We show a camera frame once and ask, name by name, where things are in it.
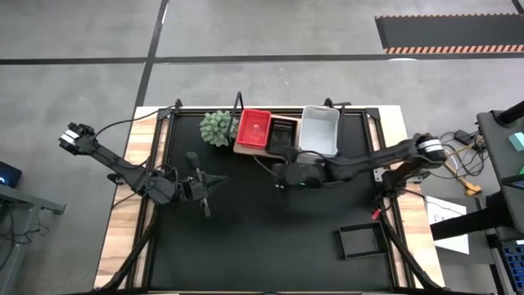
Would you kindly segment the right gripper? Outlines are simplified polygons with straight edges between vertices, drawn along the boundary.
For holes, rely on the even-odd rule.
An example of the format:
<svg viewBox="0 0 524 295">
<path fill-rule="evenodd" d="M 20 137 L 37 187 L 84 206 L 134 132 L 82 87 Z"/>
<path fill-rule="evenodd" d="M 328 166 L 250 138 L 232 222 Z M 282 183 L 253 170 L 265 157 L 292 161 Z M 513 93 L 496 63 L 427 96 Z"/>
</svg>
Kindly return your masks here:
<svg viewBox="0 0 524 295">
<path fill-rule="evenodd" d="M 272 164 L 275 184 L 279 188 L 321 187 L 324 164 L 315 152 L 278 147 L 275 154 L 284 160 L 283 163 Z"/>
</svg>

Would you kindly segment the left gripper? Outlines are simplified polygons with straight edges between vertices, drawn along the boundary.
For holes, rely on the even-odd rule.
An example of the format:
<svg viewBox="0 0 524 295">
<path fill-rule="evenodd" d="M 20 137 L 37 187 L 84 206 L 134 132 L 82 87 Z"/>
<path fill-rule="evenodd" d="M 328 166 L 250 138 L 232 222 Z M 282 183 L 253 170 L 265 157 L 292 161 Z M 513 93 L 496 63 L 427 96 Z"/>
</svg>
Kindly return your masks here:
<svg viewBox="0 0 524 295">
<path fill-rule="evenodd" d="M 210 206 L 207 199 L 210 197 L 210 189 L 216 184 L 221 184 L 228 180 L 225 175 L 207 174 L 201 169 L 200 160 L 195 152 L 188 152 L 185 155 L 187 166 L 194 170 L 193 176 L 188 176 L 183 182 L 183 196 L 194 202 L 199 202 L 205 217 L 211 216 Z"/>
</svg>

